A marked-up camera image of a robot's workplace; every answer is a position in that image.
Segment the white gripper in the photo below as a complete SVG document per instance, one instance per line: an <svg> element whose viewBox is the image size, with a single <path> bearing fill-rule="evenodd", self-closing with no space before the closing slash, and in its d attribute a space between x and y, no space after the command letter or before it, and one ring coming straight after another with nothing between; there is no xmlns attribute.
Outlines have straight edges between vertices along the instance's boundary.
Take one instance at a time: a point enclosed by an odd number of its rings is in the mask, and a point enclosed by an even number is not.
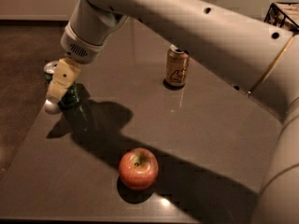
<svg viewBox="0 0 299 224"><path fill-rule="evenodd" d="M61 46L68 58L58 61L46 99L51 103L58 104L81 72L78 63L87 64L95 61L105 44L106 29L103 26L95 30L88 29L84 36L80 37L72 28L71 23L68 23L61 38Z"/></svg>

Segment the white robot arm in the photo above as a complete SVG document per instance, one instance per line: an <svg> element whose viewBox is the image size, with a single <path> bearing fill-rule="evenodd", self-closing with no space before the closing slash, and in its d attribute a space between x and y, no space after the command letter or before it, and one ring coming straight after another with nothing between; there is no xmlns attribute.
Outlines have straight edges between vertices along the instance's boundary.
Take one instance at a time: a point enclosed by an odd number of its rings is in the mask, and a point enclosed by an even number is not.
<svg viewBox="0 0 299 224"><path fill-rule="evenodd" d="M201 0L78 0L61 39L66 53L46 95L49 113L126 18L189 52L283 124L251 224L299 224L299 36Z"/></svg>

